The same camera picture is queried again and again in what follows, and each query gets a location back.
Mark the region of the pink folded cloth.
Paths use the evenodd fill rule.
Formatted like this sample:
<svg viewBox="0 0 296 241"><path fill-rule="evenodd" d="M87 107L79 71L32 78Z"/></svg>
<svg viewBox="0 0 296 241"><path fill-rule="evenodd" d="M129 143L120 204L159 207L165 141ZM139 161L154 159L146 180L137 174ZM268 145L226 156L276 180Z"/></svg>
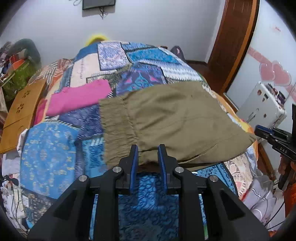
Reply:
<svg viewBox="0 0 296 241"><path fill-rule="evenodd" d="M53 117L96 104L110 93L111 87L106 79L96 79L79 87L63 87L58 93L51 90L38 104L34 125L46 116Z"/></svg>

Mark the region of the olive green pants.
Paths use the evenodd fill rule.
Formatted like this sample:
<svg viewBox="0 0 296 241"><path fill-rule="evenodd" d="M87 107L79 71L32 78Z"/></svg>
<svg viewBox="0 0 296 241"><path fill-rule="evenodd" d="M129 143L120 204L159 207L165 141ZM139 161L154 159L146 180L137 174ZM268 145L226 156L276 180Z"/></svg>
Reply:
<svg viewBox="0 0 296 241"><path fill-rule="evenodd" d="M139 164L158 161L158 147L187 169L229 161L255 143L252 131L231 120L217 96L201 82L155 85L99 102L104 161L116 166L132 145Z"/></svg>

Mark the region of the yellow pillow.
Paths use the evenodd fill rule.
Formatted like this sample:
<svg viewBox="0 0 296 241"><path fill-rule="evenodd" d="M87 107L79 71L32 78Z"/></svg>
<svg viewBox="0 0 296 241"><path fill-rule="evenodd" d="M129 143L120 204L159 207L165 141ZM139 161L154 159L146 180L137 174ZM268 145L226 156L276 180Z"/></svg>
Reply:
<svg viewBox="0 0 296 241"><path fill-rule="evenodd" d="M85 43L85 47L97 43L97 42L101 42L101 41L106 41L108 40L108 38L104 35L100 35L100 34L94 34L91 37L89 37Z"/></svg>

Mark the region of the grey white bedsheet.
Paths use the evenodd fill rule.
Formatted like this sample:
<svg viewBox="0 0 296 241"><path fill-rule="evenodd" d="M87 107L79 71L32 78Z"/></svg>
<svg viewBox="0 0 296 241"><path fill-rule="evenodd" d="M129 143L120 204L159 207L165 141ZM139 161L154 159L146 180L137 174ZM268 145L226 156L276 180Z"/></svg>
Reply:
<svg viewBox="0 0 296 241"><path fill-rule="evenodd" d="M278 229L285 218L283 192L266 175L237 185L240 200L269 230Z"/></svg>

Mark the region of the wall mounted black screen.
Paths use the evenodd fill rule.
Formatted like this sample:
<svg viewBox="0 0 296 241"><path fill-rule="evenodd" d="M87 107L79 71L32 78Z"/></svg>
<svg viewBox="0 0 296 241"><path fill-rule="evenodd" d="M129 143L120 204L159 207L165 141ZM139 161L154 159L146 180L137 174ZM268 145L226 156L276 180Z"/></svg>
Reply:
<svg viewBox="0 0 296 241"><path fill-rule="evenodd" d="M83 0L82 9L103 8L106 6L114 6L116 0Z"/></svg>

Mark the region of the brown wooden door frame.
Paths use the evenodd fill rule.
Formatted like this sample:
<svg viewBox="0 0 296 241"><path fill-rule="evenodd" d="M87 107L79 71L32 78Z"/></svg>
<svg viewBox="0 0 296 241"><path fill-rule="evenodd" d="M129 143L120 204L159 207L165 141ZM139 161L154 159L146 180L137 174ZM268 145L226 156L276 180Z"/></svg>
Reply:
<svg viewBox="0 0 296 241"><path fill-rule="evenodd" d="M223 94L246 54L258 15L259 1L226 1L219 31L208 61L207 81Z"/></svg>

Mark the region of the grey backpack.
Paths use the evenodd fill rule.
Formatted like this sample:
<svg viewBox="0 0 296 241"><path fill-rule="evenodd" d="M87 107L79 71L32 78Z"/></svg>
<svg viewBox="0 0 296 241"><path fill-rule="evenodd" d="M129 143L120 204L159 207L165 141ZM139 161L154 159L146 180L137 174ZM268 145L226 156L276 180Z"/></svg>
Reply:
<svg viewBox="0 0 296 241"><path fill-rule="evenodd" d="M170 51L173 54L175 54L178 58L180 58L182 61L186 62L184 53L179 46L174 46Z"/></svg>

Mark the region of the wooden lap tray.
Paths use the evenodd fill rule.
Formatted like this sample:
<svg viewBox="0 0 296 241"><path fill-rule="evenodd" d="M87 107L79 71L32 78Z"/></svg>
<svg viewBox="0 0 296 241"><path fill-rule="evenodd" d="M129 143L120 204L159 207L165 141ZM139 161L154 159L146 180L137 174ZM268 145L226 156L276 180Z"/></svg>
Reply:
<svg viewBox="0 0 296 241"><path fill-rule="evenodd" d="M26 86L16 95L4 124L1 137L2 154L14 150L20 134L32 126L35 110L45 86L46 80L41 79Z"/></svg>

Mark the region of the blue patchwork bed cover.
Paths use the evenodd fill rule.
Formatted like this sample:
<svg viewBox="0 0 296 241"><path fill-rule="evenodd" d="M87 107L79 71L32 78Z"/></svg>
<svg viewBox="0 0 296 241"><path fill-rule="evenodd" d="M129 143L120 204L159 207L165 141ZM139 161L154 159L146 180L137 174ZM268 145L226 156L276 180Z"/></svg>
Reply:
<svg viewBox="0 0 296 241"><path fill-rule="evenodd" d="M253 142L174 53L81 49L22 147L28 240L204 240L210 176Z"/></svg>

